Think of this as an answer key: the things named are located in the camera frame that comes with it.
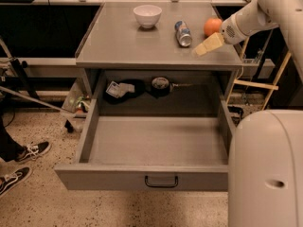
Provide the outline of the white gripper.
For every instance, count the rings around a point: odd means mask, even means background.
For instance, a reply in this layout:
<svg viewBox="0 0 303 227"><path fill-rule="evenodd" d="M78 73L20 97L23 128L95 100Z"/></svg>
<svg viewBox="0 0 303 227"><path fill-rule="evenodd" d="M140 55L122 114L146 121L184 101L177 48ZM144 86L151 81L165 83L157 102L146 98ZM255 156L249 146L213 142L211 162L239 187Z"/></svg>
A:
<svg viewBox="0 0 303 227"><path fill-rule="evenodd" d="M197 45L192 53L194 56L203 56L204 54L216 50L227 44L237 44L248 37L248 20L242 15L231 15L224 20L220 32L215 32L207 37L202 43Z"/></svg>

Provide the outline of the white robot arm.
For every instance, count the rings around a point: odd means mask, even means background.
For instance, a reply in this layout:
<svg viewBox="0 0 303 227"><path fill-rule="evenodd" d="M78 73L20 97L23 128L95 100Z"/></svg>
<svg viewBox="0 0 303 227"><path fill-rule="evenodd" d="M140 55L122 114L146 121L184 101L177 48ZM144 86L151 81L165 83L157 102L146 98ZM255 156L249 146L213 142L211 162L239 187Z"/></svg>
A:
<svg viewBox="0 0 303 227"><path fill-rule="evenodd" d="M303 68L303 0L250 0L196 56L279 27L296 69ZM228 160L228 227L303 227L303 112L265 110L236 127Z"/></svg>

